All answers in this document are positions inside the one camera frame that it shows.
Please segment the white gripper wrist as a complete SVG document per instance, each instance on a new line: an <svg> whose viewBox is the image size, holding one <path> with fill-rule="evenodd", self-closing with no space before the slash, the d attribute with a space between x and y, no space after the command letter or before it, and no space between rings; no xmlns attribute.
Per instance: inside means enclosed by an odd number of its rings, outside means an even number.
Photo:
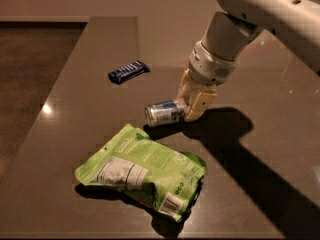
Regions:
<svg viewBox="0 0 320 240"><path fill-rule="evenodd" d="M195 44L189 56L191 71L186 69L183 72L177 93L177 98L187 104L184 115L186 122L198 120L217 96L215 87L193 88L194 81L204 85L223 84L235 67L234 61L227 61L211 54L200 41Z"/></svg>

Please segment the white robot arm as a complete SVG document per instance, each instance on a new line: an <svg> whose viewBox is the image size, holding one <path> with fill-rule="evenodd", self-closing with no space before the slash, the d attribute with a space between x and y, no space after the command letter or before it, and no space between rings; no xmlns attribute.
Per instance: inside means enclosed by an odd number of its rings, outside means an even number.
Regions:
<svg viewBox="0 0 320 240"><path fill-rule="evenodd" d="M236 67L242 50L267 30L320 72L320 4L310 0L217 0L216 12L189 57L177 96L186 104L183 118L194 121L213 103L216 87Z"/></svg>

